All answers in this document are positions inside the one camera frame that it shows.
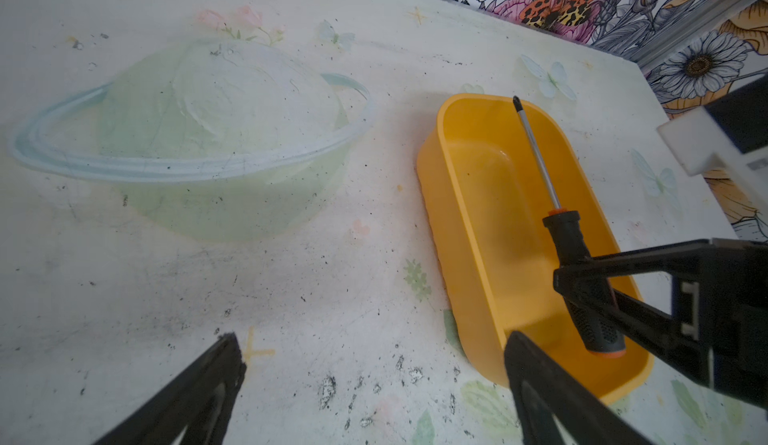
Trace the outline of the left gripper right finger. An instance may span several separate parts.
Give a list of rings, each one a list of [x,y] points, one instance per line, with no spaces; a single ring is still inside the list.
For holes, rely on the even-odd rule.
[[[504,349],[509,387],[525,444],[562,444],[564,428],[577,444],[647,444],[524,333]]]

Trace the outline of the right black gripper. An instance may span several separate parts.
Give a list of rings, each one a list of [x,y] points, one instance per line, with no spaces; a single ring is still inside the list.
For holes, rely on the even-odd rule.
[[[765,409],[767,245],[699,239],[595,256],[560,266],[553,285],[652,272],[673,277],[670,314],[622,292],[613,304],[564,296],[586,349],[616,356],[629,339],[694,383]]]

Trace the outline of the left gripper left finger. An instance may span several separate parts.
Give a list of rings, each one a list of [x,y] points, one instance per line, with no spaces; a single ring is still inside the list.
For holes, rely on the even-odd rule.
[[[99,444],[221,444],[247,366],[233,333],[218,340]]]

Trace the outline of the orange black handled screwdriver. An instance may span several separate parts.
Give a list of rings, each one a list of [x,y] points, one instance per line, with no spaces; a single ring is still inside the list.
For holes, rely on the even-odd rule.
[[[577,211],[570,211],[561,207],[526,111],[518,96],[513,97],[513,104],[553,206],[553,209],[542,222],[550,233],[560,267],[586,263],[592,256],[581,232],[580,215]],[[624,337],[613,325],[610,325],[596,313],[588,311],[567,298],[565,298],[565,303],[580,338],[590,353],[606,358],[618,358],[625,353]]]

